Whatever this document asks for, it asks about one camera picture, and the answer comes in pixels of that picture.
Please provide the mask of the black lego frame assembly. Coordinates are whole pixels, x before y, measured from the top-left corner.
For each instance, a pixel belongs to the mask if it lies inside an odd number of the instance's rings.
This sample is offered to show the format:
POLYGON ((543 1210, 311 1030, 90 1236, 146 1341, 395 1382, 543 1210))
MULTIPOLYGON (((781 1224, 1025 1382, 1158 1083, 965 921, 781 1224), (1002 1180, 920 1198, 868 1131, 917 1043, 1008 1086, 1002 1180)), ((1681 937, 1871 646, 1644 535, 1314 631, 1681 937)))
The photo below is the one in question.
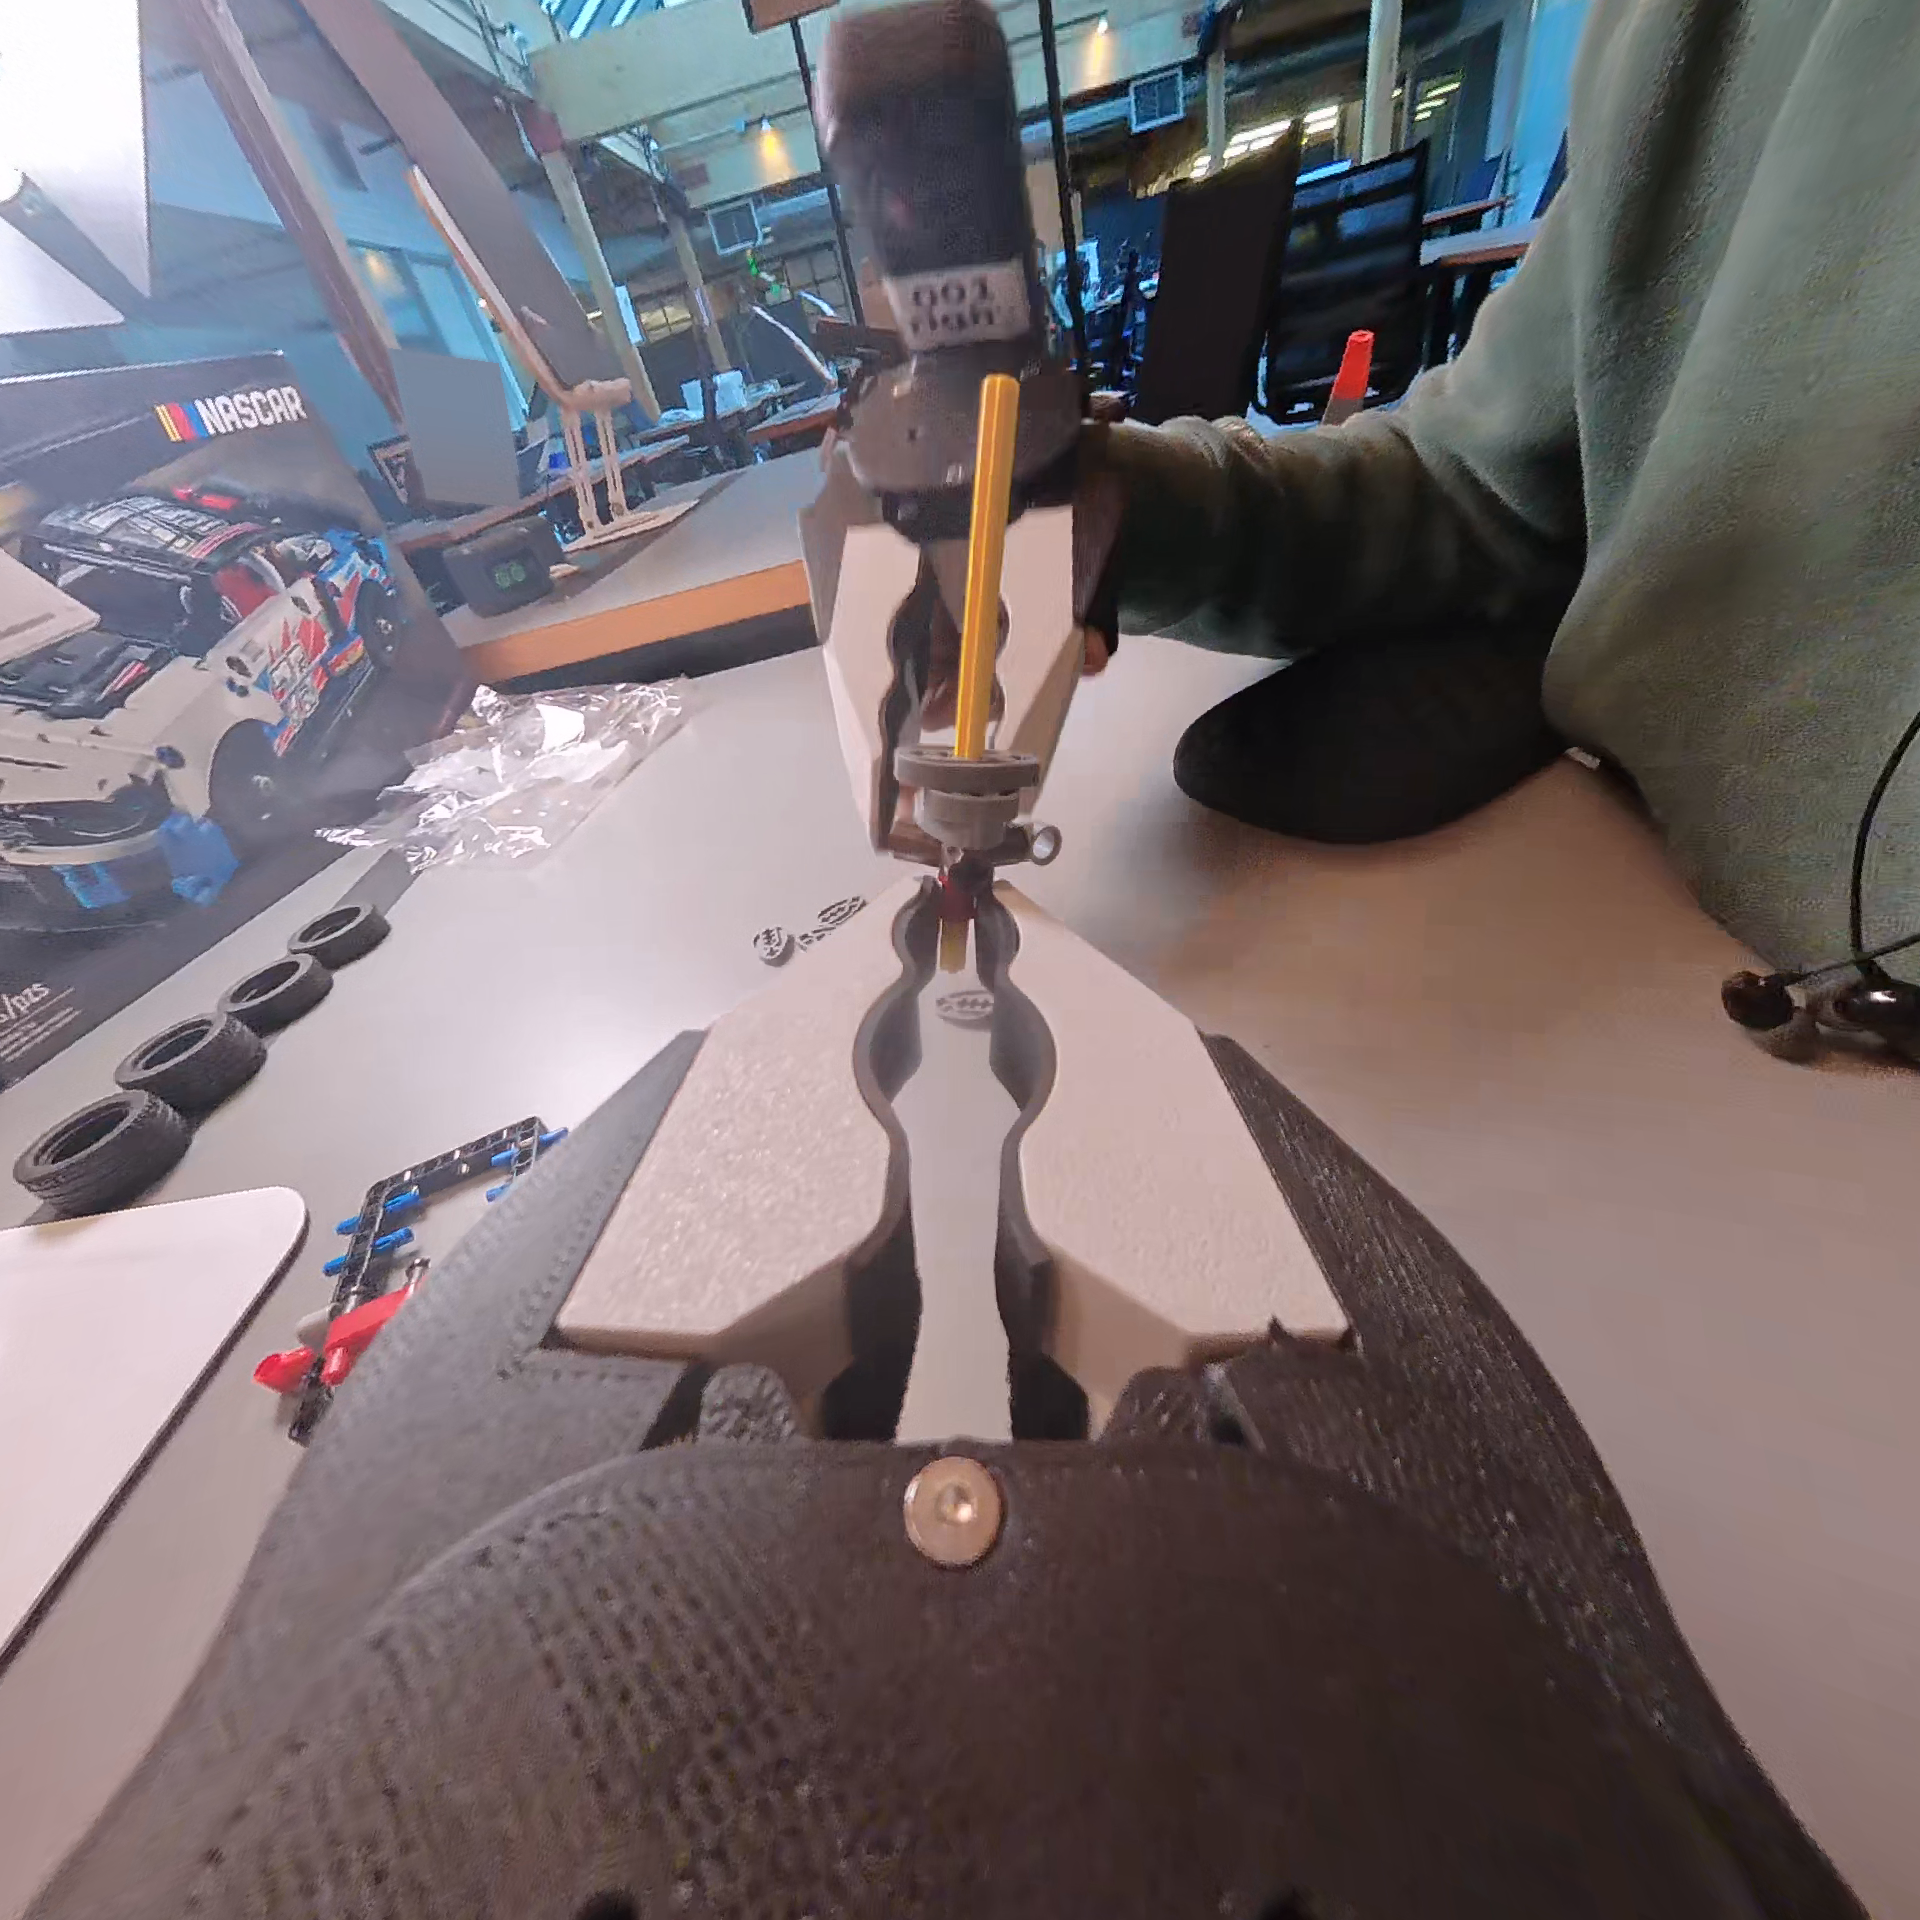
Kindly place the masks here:
POLYGON ((448 1193, 481 1186, 481 1203, 512 1193, 572 1131, 522 1118, 481 1137, 404 1162, 332 1228, 339 1253, 323 1266, 327 1311, 294 1346, 265 1352, 252 1382, 284 1400, 286 1440, 308 1448, 339 1385, 353 1373, 395 1314, 421 1291, 433 1254, 417 1217, 448 1193))

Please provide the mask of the wooden easel stand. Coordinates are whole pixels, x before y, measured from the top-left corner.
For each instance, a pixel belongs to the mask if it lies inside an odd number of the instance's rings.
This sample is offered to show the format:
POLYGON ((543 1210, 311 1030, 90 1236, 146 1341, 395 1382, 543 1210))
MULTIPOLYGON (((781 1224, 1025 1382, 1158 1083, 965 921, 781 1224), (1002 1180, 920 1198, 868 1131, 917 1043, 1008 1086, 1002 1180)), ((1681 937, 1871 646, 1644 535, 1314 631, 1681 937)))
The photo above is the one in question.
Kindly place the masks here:
POLYGON ((624 376, 567 380, 564 370, 554 370, 537 338, 546 322, 530 319, 505 295, 481 253, 456 228, 456 218, 448 214, 445 199, 434 194, 417 165, 408 165, 408 192, 426 218, 434 226, 434 233, 445 236, 445 245, 454 250, 473 295, 487 305, 492 322, 500 322, 505 338, 512 343, 537 391, 557 406, 567 450, 564 477, 572 486, 578 521, 578 535, 564 540, 564 570, 578 570, 588 555, 664 531, 680 515, 690 515, 692 504, 644 508, 624 490, 624 456, 612 439, 612 412, 635 396, 630 380, 624 376))

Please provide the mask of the yellow lego axle assembly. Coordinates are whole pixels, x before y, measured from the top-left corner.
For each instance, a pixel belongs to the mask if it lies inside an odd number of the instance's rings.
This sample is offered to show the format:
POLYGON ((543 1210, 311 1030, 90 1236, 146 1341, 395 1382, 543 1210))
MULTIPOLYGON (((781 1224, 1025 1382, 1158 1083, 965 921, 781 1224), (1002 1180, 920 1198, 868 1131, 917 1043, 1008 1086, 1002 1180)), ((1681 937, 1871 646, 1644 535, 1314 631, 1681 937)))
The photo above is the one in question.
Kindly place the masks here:
POLYGON ((899 742, 889 765, 898 785, 911 797, 920 836, 939 850, 939 972, 965 970, 969 926, 978 921, 978 903, 992 885, 992 869, 1009 860, 1049 861, 1061 840, 1054 828, 1021 826, 1046 779, 1041 755, 990 744, 1015 439, 1021 380, 990 370, 978 391, 978 467, 965 540, 950 744, 899 742))

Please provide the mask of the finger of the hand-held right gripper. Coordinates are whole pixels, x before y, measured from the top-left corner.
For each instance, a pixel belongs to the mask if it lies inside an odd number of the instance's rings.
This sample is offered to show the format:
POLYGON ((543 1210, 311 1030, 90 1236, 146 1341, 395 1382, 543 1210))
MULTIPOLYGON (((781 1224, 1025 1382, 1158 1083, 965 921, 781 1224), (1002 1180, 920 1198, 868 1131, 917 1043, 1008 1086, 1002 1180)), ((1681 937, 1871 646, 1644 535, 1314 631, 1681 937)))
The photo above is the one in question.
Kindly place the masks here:
POLYGON ((1025 511, 1008 528, 996 606, 996 718, 990 744, 992 754, 1030 755, 1036 785, 1046 785, 1086 654, 1073 614, 1073 511, 1025 511))
POLYGON ((898 747, 917 718, 920 555, 889 524, 856 524, 841 540, 824 635, 824 679, 856 813, 871 850, 891 850, 899 779, 898 747))

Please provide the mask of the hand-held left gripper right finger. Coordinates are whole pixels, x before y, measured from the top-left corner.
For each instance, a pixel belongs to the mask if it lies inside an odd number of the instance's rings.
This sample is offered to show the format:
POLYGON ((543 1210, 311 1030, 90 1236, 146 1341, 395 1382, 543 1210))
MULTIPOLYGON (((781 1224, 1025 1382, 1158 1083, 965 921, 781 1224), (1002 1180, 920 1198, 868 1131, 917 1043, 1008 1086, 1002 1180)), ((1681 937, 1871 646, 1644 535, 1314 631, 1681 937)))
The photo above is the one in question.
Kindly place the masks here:
POLYGON ((1272 1335, 1340 1346, 1349 1311, 1195 1025, 1008 880, 978 972, 1015 1105, 992 1244, 1015 1431, 1098 1431, 1131 1379, 1272 1335))

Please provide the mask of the white book stand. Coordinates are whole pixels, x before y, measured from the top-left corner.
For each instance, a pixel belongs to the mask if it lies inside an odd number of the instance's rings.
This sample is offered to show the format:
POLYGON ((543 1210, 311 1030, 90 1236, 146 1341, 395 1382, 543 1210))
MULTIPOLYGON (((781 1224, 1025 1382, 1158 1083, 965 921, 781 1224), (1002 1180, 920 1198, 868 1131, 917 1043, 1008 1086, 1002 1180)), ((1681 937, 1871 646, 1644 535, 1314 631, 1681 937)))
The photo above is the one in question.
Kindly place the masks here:
POLYGON ((0 1654, 33 1632, 308 1231, 239 1189, 0 1236, 0 1654))

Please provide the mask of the person's green sweatshirt torso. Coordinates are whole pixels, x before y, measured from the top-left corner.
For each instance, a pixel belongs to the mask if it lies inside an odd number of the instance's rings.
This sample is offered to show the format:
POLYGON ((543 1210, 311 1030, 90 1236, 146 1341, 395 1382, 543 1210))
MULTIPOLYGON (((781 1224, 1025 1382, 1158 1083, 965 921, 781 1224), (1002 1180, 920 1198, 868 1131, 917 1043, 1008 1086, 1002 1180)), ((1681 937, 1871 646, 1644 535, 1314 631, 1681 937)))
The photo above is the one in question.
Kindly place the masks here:
POLYGON ((1814 965, 1917 718, 1917 214, 1751 233, 1671 291, 1571 327, 1587 564, 1548 710, 1715 921, 1814 965))

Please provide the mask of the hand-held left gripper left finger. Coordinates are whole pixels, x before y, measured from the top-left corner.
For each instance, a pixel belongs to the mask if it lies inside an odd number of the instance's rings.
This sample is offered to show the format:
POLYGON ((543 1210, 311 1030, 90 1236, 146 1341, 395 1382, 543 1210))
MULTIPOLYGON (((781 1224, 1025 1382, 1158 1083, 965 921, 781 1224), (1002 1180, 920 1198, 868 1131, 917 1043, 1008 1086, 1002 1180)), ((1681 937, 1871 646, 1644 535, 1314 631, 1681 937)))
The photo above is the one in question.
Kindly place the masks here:
POLYGON ((814 1434, 891 1434, 920 1333, 899 1086, 939 915, 876 898, 710 1025, 557 1306, 557 1346, 766 1365, 814 1434))

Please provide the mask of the black lego set box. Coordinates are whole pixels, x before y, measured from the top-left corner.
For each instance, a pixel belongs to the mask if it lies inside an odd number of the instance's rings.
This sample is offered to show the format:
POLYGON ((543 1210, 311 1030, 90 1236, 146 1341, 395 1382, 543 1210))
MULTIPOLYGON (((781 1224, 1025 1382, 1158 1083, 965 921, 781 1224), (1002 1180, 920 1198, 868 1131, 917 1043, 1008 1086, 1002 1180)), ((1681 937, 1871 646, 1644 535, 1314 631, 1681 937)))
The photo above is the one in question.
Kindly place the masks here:
POLYGON ((473 673, 298 370, 0 383, 0 1080, 341 854, 473 673))

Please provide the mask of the orange edged table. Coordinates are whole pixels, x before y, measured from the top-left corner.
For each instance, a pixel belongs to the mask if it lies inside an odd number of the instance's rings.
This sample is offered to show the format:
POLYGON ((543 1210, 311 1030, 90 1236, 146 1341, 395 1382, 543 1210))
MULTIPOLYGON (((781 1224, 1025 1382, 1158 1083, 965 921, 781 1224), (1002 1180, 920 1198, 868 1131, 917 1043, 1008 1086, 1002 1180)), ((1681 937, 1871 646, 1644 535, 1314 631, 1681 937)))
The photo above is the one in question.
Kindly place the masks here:
POLYGON ((821 451, 674 486, 680 515, 588 555, 512 614, 445 614, 473 679, 505 690, 710 677, 814 646, 797 511, 821 451))

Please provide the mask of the cluster of grey lego discs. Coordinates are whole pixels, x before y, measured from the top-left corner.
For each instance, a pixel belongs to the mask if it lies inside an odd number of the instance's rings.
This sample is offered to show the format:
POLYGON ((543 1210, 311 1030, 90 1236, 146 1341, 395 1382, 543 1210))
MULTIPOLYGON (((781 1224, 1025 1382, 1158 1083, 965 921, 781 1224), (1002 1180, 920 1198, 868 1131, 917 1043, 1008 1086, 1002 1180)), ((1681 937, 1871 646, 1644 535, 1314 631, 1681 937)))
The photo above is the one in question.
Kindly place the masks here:
MULTIPOLYGON (((868 898, 827 902, 809 926, 769 921, 753 936, 753 955, 766 970, 789 965, 797 951, 821 948, 837 926, 857 919, 868 898)), ((931 977, 931 1010, 950 1029, 985 1030, 992 1017, 992 990, 972 970, 972 926, 942 926, 931 977)))

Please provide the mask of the clear plastic bag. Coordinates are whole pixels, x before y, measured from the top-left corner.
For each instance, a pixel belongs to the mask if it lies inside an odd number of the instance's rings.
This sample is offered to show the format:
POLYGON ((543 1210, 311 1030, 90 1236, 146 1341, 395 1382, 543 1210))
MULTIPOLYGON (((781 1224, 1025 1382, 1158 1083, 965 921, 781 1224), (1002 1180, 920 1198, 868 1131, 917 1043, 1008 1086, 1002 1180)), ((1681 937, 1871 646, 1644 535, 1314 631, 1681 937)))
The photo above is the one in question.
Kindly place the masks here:
POLYGON ((509 868, 554 854, 692 710, 683 677, 500 692, 481 686, 445 742, 353 826, 311 836, 332 850, 433 868, 509 868))

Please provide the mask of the black equipment case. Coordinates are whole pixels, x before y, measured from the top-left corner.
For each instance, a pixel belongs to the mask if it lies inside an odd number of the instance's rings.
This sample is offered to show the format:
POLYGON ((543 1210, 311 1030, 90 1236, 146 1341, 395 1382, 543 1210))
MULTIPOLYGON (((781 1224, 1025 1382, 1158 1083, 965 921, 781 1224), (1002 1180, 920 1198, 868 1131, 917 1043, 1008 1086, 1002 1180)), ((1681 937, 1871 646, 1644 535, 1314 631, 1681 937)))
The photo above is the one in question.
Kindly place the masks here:
POLYGON ((476 619, 530 609, 554 591, 564 565, 557 528, 546 515, 517 515, 445 546, 445 577, 476 619))

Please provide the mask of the person's right forearm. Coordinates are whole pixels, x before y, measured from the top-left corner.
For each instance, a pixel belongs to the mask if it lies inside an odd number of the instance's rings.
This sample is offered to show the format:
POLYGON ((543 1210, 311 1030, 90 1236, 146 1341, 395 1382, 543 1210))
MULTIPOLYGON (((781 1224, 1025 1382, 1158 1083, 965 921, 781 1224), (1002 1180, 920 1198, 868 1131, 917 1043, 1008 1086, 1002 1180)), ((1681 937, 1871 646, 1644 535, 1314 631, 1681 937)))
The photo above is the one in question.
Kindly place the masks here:
POLYGON ((1345 426, 1113 426, 1131 621, 1283 652, 1563 614, 1587 564, 1578 319, 1690 299, 1751 233, 1917 214, 1917 64, 1917 4, 1594 4, 1568 174, 1449 365, 1345 426))

